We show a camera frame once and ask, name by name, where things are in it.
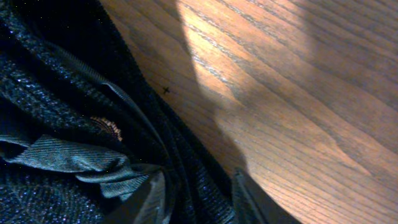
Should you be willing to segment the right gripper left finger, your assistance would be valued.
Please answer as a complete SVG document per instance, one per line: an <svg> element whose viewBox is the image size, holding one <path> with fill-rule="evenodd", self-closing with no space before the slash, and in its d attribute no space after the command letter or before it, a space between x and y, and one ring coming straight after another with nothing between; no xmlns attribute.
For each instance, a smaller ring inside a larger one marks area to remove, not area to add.
<svg viewBox="0 0 398 224"><path fill-rule="evenodd" d="M105 217L105 224L161 224L165 214L165 179L156 172L120 207Z"/></svg>

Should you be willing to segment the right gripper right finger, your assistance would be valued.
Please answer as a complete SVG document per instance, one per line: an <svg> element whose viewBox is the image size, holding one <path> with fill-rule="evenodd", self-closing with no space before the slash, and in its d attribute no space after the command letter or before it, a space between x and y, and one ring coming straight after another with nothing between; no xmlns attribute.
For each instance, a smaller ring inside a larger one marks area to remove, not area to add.
<svg viewBox="0 0 398 224"><path fill-rule="evenodd" d="M300 224L278 205L255 180L242 169L232 179L234 223L238 224Z"/></svg>

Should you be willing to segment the black sparkly skirt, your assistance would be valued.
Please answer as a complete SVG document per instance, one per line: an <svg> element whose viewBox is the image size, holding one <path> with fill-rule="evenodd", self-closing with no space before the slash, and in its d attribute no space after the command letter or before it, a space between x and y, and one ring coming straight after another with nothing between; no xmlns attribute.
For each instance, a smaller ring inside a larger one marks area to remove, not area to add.
<svg viewBox="0 0 398 224"><path fill-rule="evenodd" d="M156 172L164 223L234 223L230 178L99 1L1 1L1 222L105 223Z"/></svg>

